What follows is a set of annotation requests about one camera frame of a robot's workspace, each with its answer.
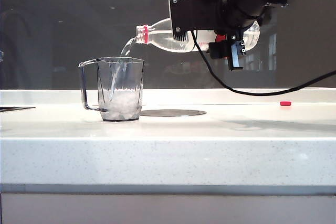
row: water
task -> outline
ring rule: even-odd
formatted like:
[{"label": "water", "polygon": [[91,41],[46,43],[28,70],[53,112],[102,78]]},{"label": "water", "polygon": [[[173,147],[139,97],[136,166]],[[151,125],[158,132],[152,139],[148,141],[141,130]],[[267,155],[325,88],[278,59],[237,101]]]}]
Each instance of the water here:
[{"label": "water", "polygon": [[127,57],[130,54],[130,51],[132,49],[132,47],[137,43],[137,38],[134,37],[132,39],[130,39],[126,45],[124,46],[124,48],[121,50],[120,56],[121,57]]}]

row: measuring pitcher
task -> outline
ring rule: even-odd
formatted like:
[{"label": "measuring pitcher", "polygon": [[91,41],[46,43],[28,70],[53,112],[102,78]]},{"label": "measuring pitcher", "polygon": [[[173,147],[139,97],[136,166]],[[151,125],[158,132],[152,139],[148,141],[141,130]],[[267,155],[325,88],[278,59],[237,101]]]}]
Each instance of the measuring pitcher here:
[{"label": "measuring pitcher", "polygon": [[[88,105],[84,67],[97,66],[98,108]],[[139,119],[142,103],[143,60],[131,57],[104,57],[81,62],[82,104],[87,110],[100,111],[104,121]]]}]

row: plastic water bottle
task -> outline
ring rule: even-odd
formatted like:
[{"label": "plastic water bottle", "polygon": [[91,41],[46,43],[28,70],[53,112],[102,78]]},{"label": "plastic water bottle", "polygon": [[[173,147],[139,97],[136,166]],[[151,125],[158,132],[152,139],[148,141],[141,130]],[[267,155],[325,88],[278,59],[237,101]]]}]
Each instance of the plastic water bottle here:
[{"label": "plastic water bottle", "polygon": [[258,22],[254,21],[253,25],[244,32],[243,41],[245,43],[245,50],[251,50],[258,43],[260,35],[260,27]]},{"label": "plastic water bottle", "polygon": [[[248,51],[258,43],[260,28],[257,22],[244,32],[245,49]],[[216,40],[216,34],[213,30],[197,31],[197,43],[202,51],[209,49],[209,42]],[[136,27],[136,37],[130,39],[122,50],[121,55],[127,56],[133,47],[137,44],[153,44],[154,46],[170,52],[191,52],[197,51],[194,45],[191,32],[187,32],[186,41],[177,41],[173,38],[170,18],[163,19],[152,26],[143,25]]]},{"label": "plastic water bottle", "polygon": [[[208,43],[214,42],[215,39],[216,34],[212,30],[199,30],[197,32],[197,43],[202,51],[206,51],[209,48]],[[163,19],[152,26],[137,26],[136,43],[153,44],[170,52],[197,51],[190,31],[187,32],[186,41],[177,41],[173,38],[170,18]]]}]

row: white countertop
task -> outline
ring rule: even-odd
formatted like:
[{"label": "white countertop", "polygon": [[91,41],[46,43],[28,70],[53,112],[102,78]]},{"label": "white countertop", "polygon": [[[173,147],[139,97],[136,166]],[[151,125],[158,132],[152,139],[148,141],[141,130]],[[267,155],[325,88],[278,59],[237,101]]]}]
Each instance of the white countertop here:
[{"label": "white countertop", "polygon": [[103,122],[99,112],[78,104],[2,112],[3,191],[15,185],[336,186],[336,103],[146,109],[207,114]]}]

